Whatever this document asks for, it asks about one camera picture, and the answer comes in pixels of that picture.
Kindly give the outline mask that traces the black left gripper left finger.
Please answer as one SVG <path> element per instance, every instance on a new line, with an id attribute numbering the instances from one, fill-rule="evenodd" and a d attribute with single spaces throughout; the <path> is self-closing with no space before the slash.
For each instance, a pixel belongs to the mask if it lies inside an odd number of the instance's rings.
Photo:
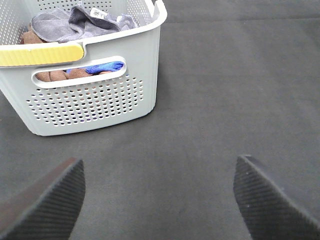
<path id="1" fill-rule="evenodd" d="M 68 240 L 86 193 L 84 162 L 70 158 L 0 206 L 2 240 Z"/>

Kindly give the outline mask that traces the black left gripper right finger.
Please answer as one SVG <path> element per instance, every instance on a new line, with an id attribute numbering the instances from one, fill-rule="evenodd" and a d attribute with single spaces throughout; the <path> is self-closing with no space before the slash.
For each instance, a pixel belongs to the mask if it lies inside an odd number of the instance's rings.
<path id="1" fill-rule="evenodd" d="M 253 240 L 320 238 L 320 205 L 255 157 L 237 157 L 233 193 Z"/>

